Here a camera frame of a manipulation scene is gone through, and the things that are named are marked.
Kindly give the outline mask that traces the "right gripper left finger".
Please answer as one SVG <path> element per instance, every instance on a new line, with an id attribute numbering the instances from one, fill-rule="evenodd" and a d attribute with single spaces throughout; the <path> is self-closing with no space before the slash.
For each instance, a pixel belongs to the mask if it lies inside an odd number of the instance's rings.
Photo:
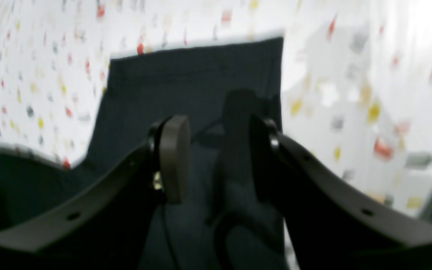
<path id="1" fill-rule="evenodd" d="M 153 123 L 101 179 L 54 209 L 0 231 L 0 270 L 135 270 L 161 204 L 181 204 L 191 132 L 185 115 Z"/>

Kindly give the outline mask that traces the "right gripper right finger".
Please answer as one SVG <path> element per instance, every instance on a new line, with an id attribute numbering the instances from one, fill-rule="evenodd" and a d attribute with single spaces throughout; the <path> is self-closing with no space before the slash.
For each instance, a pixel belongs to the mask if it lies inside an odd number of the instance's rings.
<path id="1" fill-rule="evenodd" d="M 269 118 L 250 117 L 258 198 L 286 221 L 302 270 L 432 270 L 432 223 L 345 183 Z"/>

